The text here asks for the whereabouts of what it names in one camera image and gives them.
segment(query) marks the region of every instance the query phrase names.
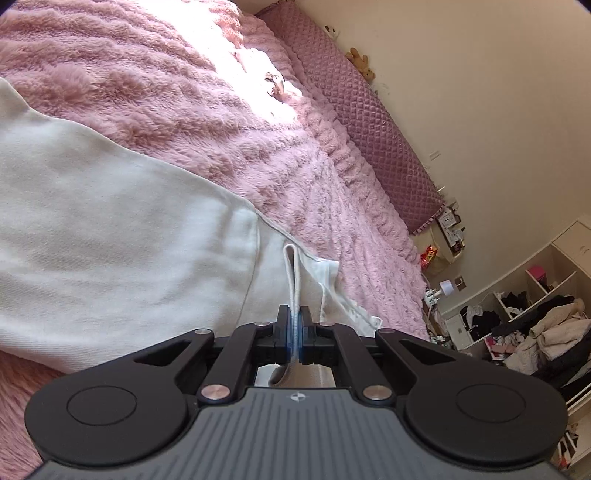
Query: purple quilted headboard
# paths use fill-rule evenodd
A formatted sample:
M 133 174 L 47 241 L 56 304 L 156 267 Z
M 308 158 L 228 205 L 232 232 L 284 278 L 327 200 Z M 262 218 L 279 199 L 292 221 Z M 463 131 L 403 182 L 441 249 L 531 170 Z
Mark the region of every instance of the purple quilted headboard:
M 291 47 L 333 105 L 408 230 L 421 231 L 439 213 L 443 199 L 365 79 L 294 2 L 271 5 L 258 16 Z

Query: white garment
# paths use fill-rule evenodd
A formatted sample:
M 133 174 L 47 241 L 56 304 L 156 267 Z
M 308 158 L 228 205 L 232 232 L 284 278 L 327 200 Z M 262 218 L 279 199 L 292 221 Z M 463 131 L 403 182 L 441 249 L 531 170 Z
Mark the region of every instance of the white garment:
M 381 321 L 249 202 L 74 122 L 0 79 L 0 349 L 63 372 L 280 304 L 373 336 Z

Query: stuffed toy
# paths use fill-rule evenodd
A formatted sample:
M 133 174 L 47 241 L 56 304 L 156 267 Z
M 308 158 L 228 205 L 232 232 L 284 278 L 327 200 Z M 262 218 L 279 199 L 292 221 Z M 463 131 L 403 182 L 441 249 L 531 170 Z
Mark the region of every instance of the stuffed toy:
M 368 83 L 370 83 L 375 78 L 375 73 L 369 69 L 368 56 L 363 55 L 363 57 L 361 57 L 359 55 L 359 52 L 357 51 L 357 48 L 351 47 L 351 52 L 347 52 L 345 54 L 345 57 L 347 57 L 347 59 L 353 65 L 355 65 L 355 68 L 359 71 L 361 75 L 363 75 L 363 78 Z

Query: beige jacket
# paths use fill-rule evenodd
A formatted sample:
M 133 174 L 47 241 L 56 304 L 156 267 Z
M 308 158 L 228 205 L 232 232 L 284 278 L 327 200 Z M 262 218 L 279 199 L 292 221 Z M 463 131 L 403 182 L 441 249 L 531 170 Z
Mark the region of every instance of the beige jacket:
M 554 360 L 576 345 L 591 328 L 591 320 L 575 319 L 582 313 L 583 300 L 562 305 L 550 310 L 546 316 L 530 329 L 530 335 L 520 344 L 515 353 L 505 360 L 512 370 L 531 375 L 538 369 L 540 353 L 548 360 Z
M 576 299 L 573 303 L 567 305 L 555 307 L 530 329 L 530 335 L 533 338 L 537 338 L 542 332 L 561 324 L 566 319 L 571 318 L 575 313 L 583 313 L 584 310 L 585 304 L 581 299 Z

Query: pink fluffy blanket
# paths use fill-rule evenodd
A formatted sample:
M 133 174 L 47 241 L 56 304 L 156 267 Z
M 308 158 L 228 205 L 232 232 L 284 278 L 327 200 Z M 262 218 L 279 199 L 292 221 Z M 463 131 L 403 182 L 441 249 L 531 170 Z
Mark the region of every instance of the pink fluffy blanket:
M 20 0 L 0 17 L 1 75 L 36 110 L 247 198 L 311 251 L 339 260 L 347 294 L 385 325 L 425 337 L 407 228 L 293 52 L 225 0 L 140 3 Z M 249 58 L 244 48 L 264 52 L 284 76 L 281 101 L 257 73 L 260 54 L 255 67 L 238 61 L 237 50 Z M 39 463 L 23 411 L 56 375 L 0 353 L 3 480 Z

